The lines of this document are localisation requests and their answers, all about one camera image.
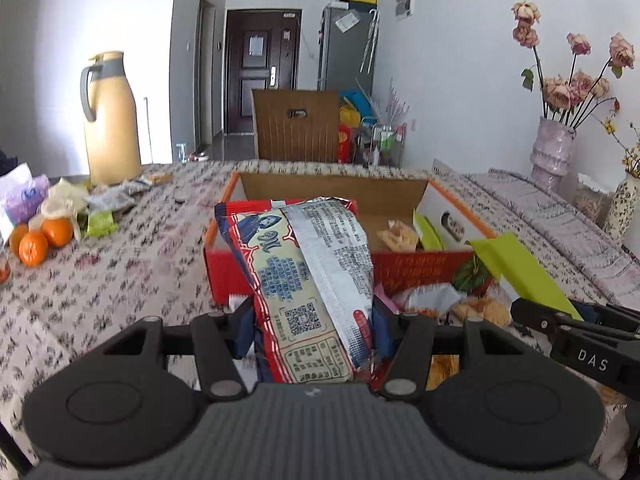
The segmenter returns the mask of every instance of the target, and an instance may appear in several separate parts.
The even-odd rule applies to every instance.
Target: tiled floor
[[[211,160],[252,160],[255,158],[254,136],[217,134],[206,149]]]

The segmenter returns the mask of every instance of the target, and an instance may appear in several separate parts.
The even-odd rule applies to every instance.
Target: vase
[[[557,121],[540,117],[538,136],[529,160],[532,179],[544,189],[558,192],[560,181],[571,165],[575,130]]]
[[[627,173],[626,179],[620,183],[616,190],[616,195],[611,202],[611,209],[609,209],[607,219],[604,222],[604,231],[618,245],[622,245],[626,233],[629,231],[636,211],[639,192],[640,180]]]

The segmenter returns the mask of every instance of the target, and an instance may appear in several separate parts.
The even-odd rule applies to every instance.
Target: paper notice on door
[[[358,23],[360,23],[360,19],[358,15],[353,11],[345,14],[339,20],[335,20],[335,25],[340,29],[341,32],[346,32],[347,30],[352,29]]]
[[[261,57],[264,55],[264,38],[252,36],[249,39],[249,56]]]

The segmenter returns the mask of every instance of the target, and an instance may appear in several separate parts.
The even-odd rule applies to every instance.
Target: qr code
[[[287,310],[286,315],[291,333],[294,336],[311,332],[322,326],[313,303]]]

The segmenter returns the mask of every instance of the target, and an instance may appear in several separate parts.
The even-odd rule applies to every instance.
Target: refrigerator
[[[357,78],[364,91],[371,95],[374,64],[371,65],[371,72],[368,73],[370,49],[363,72],[360,72],[360,66],[367,46],[373,14],[365,9],[354,10],[360,21],[349,30],[342,32],[335,22],[350,12],[351,10],[335,9],[331,6],[324,8],[318,90],[333,90],[338,93],[357,90]]]

